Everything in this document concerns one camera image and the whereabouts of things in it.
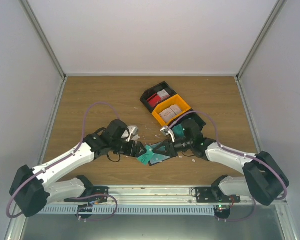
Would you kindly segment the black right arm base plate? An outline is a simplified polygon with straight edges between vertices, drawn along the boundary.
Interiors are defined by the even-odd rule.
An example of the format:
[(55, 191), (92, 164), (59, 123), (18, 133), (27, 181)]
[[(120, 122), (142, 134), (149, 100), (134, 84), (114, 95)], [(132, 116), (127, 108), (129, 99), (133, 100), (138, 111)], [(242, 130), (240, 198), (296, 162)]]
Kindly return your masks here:
[(225, 195), (217, 187), (197, 186), (190, 191), (190, 195), (196, 198), (197, 203), (240, 203), (241, 198), (236, 195)]

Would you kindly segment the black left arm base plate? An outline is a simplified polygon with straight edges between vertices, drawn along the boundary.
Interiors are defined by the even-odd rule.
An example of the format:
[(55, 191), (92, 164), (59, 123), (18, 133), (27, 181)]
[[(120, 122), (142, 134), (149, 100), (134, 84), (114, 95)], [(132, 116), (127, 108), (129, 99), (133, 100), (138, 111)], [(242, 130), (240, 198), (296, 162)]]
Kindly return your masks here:
[[(83, 194), (80, 196), (80, 198), (83, 197), (89, 197), (93, 195), (99, 195), (99, 194), (108, 194), (109, 193), (109, 187), (108, 186), (94, 186), (90, 190), (85, 190)], [(90, 197), (87, 199), (72, 199), (72, 198), (66, 198), (63, 201), (66, 203), (106, 203), (108, 200), (107, 196), (97, 196), (97, 197)]]

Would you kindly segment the black leather card holder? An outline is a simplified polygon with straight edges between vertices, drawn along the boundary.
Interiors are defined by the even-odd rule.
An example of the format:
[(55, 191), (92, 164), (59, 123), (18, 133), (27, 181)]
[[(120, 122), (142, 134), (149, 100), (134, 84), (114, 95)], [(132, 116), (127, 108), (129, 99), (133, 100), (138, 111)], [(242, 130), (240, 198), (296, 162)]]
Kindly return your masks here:
[(166, 160), (169, 160), (169, 159), (172, 159), (172, 158), (175, 158), (175, 157), (178, 156), (178, 153), (175, 150), (172, 143), (169, 143), (169, 150), (170, 150), (170, 157), (167, 157), (167, 156), (164, 156), (164, 155), (159, 155), (159, 154), (154, 154), (153, 158), (148, 163), (149, 166), (154, 166), (156, 164), (162, 163)]

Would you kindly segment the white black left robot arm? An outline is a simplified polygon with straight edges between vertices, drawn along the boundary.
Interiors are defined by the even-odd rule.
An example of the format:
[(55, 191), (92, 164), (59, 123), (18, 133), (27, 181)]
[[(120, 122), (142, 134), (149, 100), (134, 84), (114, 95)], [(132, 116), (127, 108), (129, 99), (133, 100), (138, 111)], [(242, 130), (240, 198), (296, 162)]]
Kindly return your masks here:
[(110, 152), (139, 157), (145, 148), (141, 142), (133, 140), (138, 131), (137, 126), (128, 126), (115, 119), (108, 127), (83, 136), (75, 147), (55, 159), (33, 168), (20, 167), (9, 190), (10, 202), (15, 202), (25, 217), (32, 217), (46, 205), (58, 201), (88, 202), (93, 197), (93, 184), (85, 176), (63, 182), (60, 179)]

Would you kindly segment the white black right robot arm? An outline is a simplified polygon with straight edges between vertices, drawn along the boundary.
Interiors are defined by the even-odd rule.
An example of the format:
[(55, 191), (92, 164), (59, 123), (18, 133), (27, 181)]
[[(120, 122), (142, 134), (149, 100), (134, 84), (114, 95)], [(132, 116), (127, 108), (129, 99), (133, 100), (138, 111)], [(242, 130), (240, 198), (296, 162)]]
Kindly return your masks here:
[(265, 151), (246, 153), (226, 147), (202, 133), (202, 127), (193, 119), (181, 123), (182, 137), (175, 137), (167, 127), (162, 130), (170, 139), (152, 147), (155, 156), (175, 158), (181, 152), (191, 151), (197, 158), (231, 168), (241, 177), (222, 175), (211, 184), (211, 196), (218, 203), (229, 196), (247, 196), (258, 203), (269, 206), (275, 200), (282, 200), (288, 193), (289, 180), (273, 157)]

